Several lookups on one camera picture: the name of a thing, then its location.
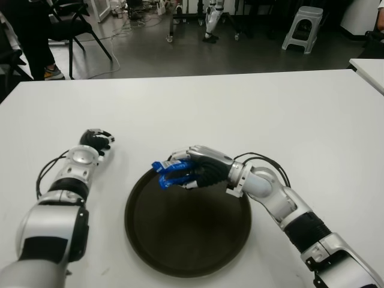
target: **white table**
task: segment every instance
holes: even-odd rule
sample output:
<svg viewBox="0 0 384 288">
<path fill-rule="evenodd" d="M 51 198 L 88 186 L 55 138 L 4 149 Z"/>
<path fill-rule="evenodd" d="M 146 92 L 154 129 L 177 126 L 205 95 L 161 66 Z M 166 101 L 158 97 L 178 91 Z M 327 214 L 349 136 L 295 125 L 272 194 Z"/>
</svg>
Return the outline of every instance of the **white table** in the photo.
<svg viewBox="0 0 384 288">
<path fill-rule="evenodd" d="M 384 59 L 351 59 L 356 73 L 384 94 Z"/>
<path fill-rule="evenodd" d="M 38 172 L 87 128 L 116 142 L 92 186 L 87 252 L 70 265 L 67 287 L 312 287 L 298 252 L 256 202 L 245 248 L 214 275 L 172 278 L 136 256 L 123 220 L 131 189 L 154 160 L 194 144 L 277 160 L 328 227 L 384 277 L 384 98 L 353 71 L 21 83 L 0 105 L 0 268 L 16 258 Z"/>
</svg>

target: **robot finger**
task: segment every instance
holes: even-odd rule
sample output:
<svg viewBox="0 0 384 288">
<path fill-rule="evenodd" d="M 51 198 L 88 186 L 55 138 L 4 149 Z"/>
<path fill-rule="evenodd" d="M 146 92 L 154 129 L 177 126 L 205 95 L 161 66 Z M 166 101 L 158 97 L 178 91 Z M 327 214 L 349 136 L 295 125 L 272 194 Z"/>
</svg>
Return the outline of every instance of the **robot finger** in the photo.
<svg viewBox="0 0 384 288">
<path fill-rule="evenodd" d="M 196 145 L 196 146 L 191 147 L 191 150 L 196 151 L 200 154 L 204 154 L 204 155 L 216 155 L 216 156 L 221 156 L 221 157 L 225 156 L 224 153 L 217 151 L 217 150 L 214 150 L 214 149 L 207 147 L 207 146 Z"/>
<path fill-rule="evenodd" d="M 197 185 L 197 181 L 192 181 L 192 182 L 183 184 L 181 187 L 189 190 L 193 188 L 198 188 L 199 186 Z"/>
<path fill-rule="evenodd" d="M 97 129 L 97 128 L 88 129 L 85 133 L 92 133 L 94 136 L 97 136 L 97 135 L 105 136 L 105 138 L 107 138 L 110 143 L 115 141 L 115 138 L 110 133 L 108 133 L 107 131 L 104 131 L 102 129 Z"/>
<path fill-rule="evenodd" d="M 170 160 L 190 159 L 191 155 L 188 153 L 191 147 L 184 147 L 177 149 L 171 153 Z"/>
</svg>

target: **shoe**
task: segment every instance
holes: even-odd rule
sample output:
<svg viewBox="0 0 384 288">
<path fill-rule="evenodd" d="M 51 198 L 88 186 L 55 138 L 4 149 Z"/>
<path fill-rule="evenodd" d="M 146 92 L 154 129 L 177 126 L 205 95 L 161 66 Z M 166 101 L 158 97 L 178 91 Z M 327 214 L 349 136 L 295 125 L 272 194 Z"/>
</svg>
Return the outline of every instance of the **shoe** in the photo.
<svg viewBox="0 0 384 288">
<path fill-rule="evenodd" d="M 61 73 L 60 69 L 55 64 L 55 69 L 51 70 L 46 68 L 46 72 L 44 74 L 45 81 L 48 80 L 65 80 L 64 75 Z"/>
<path fill-rule="evenodd" d="M 216 43 L 216 39 L 213 36 L 210 36 L 209 38 L 205 38 L 204 37 L 203 38 L 203 42 L 215 44 Z"/>
</svg>

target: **gray concrete floor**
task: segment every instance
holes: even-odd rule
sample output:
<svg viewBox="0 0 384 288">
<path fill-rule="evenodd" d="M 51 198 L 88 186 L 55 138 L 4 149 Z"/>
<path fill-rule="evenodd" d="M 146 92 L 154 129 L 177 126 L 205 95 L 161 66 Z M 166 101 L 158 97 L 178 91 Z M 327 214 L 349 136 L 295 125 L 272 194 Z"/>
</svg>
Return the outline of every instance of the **gray concrete floor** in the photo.
<svg viewBox="0 0 384 288">
<path fill-rule="evenodd" d="M 92 15 L 87 19 L 100 38 L 110 37 L 126 22 L 126 15 L 124 19 L 108 16 L 99 24 Z M 235 32 L 228 22 L 217 26 L 215 34 L 220 36 L 217 44 L 201 41 L 205 27 L 199 27 L 197 22 L 175 25 L 175 36 L 170 44 L 166 41 L 169 21 L 169 15 L 159 17 L 153 14 L 146 27 L 115 37 L 112 40 L 113 52 L 121 68 L 96 79 L 341 69 L 348 66 L 350 58 L 362 52 L 362 42 L 328 31 L 320 32 L 310 55 L 304 56 L 297 49 L 283 51 L 281 45 L 285 34 L 279 32 L 275 40 L 270 40 L 266 37 L 266 28 L 261 25 L 255 25 L 253 39 L 242 34 L 240 40 L 235 41 Z M 92 36 L 83 34 L 78 39 L 91 40 Z M 108 51 L 112 51 L 110 39 L 102 42 Z M 118 68 L 116 61 L 111 63 L 95 41 L 82 44 L 85 53 L 74 43 L 75 79 L 87 79 Z M 52 52 L 57 65 L 68 78 L 68 46 L 52 46 Z"/>
</svg>

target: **black tray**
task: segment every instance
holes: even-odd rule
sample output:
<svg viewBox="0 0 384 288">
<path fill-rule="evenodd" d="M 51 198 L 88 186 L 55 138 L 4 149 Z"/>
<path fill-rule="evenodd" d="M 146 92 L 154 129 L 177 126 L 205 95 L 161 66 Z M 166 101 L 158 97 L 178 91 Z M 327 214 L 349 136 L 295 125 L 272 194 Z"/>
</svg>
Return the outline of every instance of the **black tray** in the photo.
<svg viewBox="0 0 384 288">
<path fill-rule="evenodd" d="M 248 196 L 225 193 L 226 184 L 166 191 L 148 171 L 125 207 L 125 231 L 150 267 L 175 277 L 200 277 L 226 266 L 243 248 L 251 229 Z"/>
</svg>

